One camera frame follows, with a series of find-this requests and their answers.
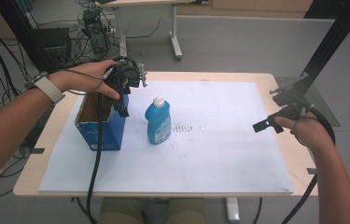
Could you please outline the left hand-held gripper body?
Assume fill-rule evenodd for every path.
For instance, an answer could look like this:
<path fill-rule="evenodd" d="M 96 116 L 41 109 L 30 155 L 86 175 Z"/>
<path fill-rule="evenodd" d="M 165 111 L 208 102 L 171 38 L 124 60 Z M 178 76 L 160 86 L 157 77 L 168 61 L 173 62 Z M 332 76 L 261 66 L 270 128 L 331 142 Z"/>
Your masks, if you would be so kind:
<path fill-rule="evenodd" d="M 115 62 L 105 70 L 104 83 L 119 94 L 130 94 L 130 88 L 138 88 L 140 84 L 147 86 L 147 71 L 142 63 L 126 57 L 118 56 Z"/>

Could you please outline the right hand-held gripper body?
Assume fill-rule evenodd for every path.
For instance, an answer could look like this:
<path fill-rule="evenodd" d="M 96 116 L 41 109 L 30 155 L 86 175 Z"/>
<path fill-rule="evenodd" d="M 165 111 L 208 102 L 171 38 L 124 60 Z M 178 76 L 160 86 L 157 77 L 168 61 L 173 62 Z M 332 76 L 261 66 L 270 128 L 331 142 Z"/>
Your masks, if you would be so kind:
<path fill-rule="evenodd" d="M 278 116 L 298 119 L 310 110 L 312 105 L 307 102 L 305 93 L 301 90 L 308 77 L 307 73 L 302 73 L 299 77 L 269 91 L 269 94 L 273 96 L 273 101 L 281 107 L 277 112 Z"/>

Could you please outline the blue cardboard box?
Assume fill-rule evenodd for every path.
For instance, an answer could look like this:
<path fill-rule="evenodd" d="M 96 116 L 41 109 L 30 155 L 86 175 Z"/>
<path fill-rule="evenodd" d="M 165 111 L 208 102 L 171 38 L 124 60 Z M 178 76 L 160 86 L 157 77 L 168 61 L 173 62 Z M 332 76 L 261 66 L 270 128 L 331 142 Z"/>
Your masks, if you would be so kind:
<path fill-rule="evenodd" d="M 115 110 L 113 102 L 103 97 L 103 151 L 120 150 L 125 126 L 125 117 Z M 98 94 L 85 95 L 77 112 L 75 125 L 90 150 L 98 148 Z"/>

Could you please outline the blue detergent bottle white cap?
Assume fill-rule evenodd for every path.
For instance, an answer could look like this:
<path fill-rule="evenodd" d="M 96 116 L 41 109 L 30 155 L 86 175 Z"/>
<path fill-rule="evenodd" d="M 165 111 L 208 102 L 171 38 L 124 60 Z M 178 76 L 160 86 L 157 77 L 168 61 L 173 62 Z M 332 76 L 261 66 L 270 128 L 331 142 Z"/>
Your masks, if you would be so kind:
<path fill-rule="evenodd" d="M 145 113 L 147 119 L 147 138 L 150 144 L 158 145 L 169 138 L 172 130 L 170 104 L 157 96 Z"/>

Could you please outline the person's right hand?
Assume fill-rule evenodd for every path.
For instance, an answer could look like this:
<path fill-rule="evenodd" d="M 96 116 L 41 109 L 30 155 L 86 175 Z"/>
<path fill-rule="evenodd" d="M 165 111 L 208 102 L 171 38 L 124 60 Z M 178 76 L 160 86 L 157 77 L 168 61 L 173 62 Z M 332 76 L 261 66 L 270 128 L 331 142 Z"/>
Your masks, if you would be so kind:
<path fill-rule="evenodd" d="M 274 121 L 280 126 L 289 129 L 315 156 L 332 151 L 335 148 L 328 131 L 312 114 L 302 116 L 298 120 L 276 117 Z"/>

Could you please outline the person's left hand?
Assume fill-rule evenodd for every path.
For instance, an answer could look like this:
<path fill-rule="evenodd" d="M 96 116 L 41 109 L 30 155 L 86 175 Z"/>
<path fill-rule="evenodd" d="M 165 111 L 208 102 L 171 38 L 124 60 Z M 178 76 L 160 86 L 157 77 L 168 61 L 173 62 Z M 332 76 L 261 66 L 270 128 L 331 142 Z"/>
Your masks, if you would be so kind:
<path fill-rule="evenodd" d="M 105 96 L 118 100 L 119 94 L 104 83 L 105 70 L 113 65 L 112 60 L 82 65 L 55 72 L 49 75 L 49 80 L 64 91 L 100 92 Z"/>

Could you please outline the background desk white legs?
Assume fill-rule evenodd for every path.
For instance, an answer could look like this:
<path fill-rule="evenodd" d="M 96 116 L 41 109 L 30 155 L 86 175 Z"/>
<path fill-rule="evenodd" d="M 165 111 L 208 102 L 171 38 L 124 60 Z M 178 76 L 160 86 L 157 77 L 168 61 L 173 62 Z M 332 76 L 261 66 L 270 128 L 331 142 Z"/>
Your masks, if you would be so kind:
<path fill-rule="evenodd" d="M 117 31 L 119 32 L 119 55 L 126 56 L 127 43 L 126 35 L 121 27 L 120 10 L 123 7 L 140 7 L 140 6 L 169 6 L 169 17 L 172 19 L 171 31 L 169 32 L 170 40 L 174 49 L 175 57 L 180 60 L 183 57 L 177 39 L 177 6 L 180 4 L 189 4 L 195 0 L 93 0 L 98 7 L 109 7 L 115 14 Z"/>

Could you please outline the black equipment box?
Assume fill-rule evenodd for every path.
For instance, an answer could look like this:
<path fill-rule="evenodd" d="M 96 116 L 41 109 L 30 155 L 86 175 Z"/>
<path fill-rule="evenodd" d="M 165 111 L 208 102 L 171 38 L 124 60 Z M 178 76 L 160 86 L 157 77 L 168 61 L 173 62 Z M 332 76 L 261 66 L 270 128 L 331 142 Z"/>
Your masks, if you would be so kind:
<path fill-rule="evenodd" d="M 39 28 L 32 31 L 33 62 L 39 71 L 53 71 L 70 63 L 68 28 Z"/>

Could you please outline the white table leg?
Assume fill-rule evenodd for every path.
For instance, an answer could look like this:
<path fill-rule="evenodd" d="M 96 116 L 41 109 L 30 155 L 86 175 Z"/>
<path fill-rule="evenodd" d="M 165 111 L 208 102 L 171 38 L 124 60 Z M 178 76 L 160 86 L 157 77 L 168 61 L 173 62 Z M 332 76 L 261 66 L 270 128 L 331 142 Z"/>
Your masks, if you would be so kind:
<path fill-rule="evenodd" d="M 235 197 L 229 197 L 225 199 L 227 220 L 230 224 L 239 224 L 240 223 L 240 213 L 238 201 Z"/>

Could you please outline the person's left leg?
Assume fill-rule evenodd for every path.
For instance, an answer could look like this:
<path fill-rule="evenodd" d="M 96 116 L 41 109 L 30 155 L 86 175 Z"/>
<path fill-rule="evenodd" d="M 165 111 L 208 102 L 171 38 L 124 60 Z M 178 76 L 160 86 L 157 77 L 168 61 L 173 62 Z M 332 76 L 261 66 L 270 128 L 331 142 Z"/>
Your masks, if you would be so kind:
<path fill-rule="evenodd" d="M 98 224 L 144 224 L 142 211 L 138 199 L 104 198 Z"/>

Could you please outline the person's leg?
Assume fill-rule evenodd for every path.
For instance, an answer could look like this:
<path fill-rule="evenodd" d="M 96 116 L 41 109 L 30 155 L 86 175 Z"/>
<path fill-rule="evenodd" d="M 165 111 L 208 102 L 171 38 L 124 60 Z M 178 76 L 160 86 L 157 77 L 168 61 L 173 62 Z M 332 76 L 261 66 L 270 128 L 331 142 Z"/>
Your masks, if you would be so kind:
<path fill-rule="evenodd" d="M 138 199 L 104 198 L 98 224 L 144 224 L 142 211 Z"/>
<path fill-rule="evenodd" d="M 206 224 L 204 199 L 171 199 L 165 224 Z"/>

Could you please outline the person's right leg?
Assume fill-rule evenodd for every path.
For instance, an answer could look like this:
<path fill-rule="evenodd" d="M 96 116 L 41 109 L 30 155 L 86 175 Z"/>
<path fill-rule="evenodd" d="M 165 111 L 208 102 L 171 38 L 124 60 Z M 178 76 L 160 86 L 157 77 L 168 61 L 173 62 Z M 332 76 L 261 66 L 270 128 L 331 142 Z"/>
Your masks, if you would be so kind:
<path fill-rule="evenodd" d="M 206 224 L 204 199 L 171 199 L 165 224 Z"/>

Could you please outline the grey post base plate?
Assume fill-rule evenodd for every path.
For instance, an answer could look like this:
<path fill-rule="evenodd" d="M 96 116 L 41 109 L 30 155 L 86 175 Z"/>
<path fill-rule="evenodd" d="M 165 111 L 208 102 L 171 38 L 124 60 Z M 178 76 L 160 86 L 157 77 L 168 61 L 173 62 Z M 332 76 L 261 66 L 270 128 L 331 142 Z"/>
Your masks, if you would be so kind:
<path fill-rule="evenodd" d="M 284 87 L 291 81 L 296 80 L 295 77 L 275 77 L 274 79 L 279 87 Z M 317 110 L 327 119 L 327 121 L 332 127 L 341 126 L 340 122 L 337 120 L 337 118 L 335 117 L 335 115 L 333 114 L 328 104 L 321 96 L 320 92 L 314 84 L 312 84 L 309 87 L 308 91 L 305 93 L 305 99 L 308 103 L 314 105 L 317 108 Z"/>

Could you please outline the black metal frame post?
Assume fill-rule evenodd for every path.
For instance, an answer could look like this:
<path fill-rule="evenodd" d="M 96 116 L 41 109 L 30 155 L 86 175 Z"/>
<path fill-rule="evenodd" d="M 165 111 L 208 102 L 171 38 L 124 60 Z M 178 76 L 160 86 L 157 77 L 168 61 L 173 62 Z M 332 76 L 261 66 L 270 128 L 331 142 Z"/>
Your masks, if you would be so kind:
<path fill-rule="evenodd" d="M 319 76 L 330 58 L 336 52 L 338 47 L 350 33 L 350 1 L 345 5 L 334 23 L 329 28 L 327 34 L 320 42 L 318 48 L 313 54 L 311 60 L 306 64 L 301 72 L 301 79 L 297 81 L 290 91 L 297 95 L 303 96 L 313 82 Z"/>
<path fill-rule="evenodd" d="M 38 44 L 34 29 L 18 6 L 16 0 L 0 0 L 0 14 L 20 41 L 27 55 L 38 71 L 53 72 L 55 66 L 43 48 Z"/>

